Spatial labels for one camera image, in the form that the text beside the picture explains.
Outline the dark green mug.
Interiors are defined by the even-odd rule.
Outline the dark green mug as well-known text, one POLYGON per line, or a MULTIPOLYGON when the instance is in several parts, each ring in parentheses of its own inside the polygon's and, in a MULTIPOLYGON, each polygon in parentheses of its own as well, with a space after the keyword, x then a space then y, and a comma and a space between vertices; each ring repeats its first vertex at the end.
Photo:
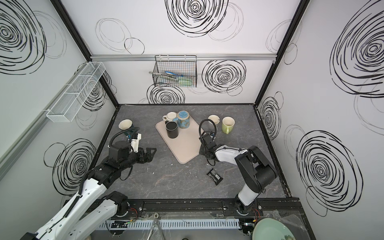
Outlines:
POLYGON ((135 130, 133 130, 134 128, 134 125, 133 125, 133 122, 129 119, 125 119, 125 120, 122 120, 120 123, 119 123, 119 129, 120 130, 129 130, 127 132, 125 132, 124 134, 126 136, 130 136, 135 130))

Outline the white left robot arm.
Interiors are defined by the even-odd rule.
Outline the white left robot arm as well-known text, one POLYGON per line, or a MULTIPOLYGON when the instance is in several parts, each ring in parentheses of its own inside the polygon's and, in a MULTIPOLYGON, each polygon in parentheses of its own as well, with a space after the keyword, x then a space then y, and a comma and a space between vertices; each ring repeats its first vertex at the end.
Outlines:
POLYGON ((36 233, 25 233, 23 240, 84 240, 100 224, 114 215, 125 216, 131 209, 128 198, 105 191, 134 164, 153 160, 155 148, 140 148, 139 128, 129 128, 115 134, 109 142, 109 155, 89 170, 81 179, 78 192, 36 233))

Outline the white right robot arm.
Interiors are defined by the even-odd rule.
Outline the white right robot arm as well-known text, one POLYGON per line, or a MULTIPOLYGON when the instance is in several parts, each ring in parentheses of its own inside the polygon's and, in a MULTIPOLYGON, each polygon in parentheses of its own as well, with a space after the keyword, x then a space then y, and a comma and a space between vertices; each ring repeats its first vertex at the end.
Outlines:
POLYGON ((216 144, 217 131, 212 120, 204 119, 200 122, 199 154, 204 156, 211 166, 217 162, 226 162, 238 167, 245 185, 236 195, 234 204, 237 212, 245 216, 252 210, 255 199, 278 177, 278 173, 271 161, 256 146, 242 149, 216 144))

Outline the grey mug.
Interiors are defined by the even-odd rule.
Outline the grey mug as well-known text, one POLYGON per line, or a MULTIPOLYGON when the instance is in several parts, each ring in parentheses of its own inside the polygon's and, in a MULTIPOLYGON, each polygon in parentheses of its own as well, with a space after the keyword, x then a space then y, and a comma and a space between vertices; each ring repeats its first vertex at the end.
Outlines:
POLYGON ((218 125, 219 125, 219 123, 220 123, 220 117, 219 116, 217 116, 217 115, 210 115, 209 117, 208 117, 208 119, 210 120, 209 121, 209 126, 210 127, 214 127, 214 126, 216 126, 216 127, 218 127, 218 125))

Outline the black mug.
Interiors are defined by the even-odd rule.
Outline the black mug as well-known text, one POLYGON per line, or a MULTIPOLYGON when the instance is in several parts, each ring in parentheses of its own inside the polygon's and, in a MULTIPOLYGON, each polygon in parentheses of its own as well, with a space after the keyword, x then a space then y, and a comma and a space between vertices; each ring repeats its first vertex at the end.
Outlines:
POLYGON ((179 135, 179 126, 178 123, 175 121, 168 121, 166 122, 166 131, 167 131, 167 136, 170 139, 175 139, 179 135))

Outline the light green mug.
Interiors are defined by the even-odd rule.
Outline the light green mug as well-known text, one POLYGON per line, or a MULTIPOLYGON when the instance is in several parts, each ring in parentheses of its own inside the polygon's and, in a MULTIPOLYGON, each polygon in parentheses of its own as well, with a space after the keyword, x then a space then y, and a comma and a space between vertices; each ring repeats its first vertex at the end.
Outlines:
POLYGON ((233 130, 235 123, 232 117, 224 117, 222 120, 222 132, 228 135, 233 130))

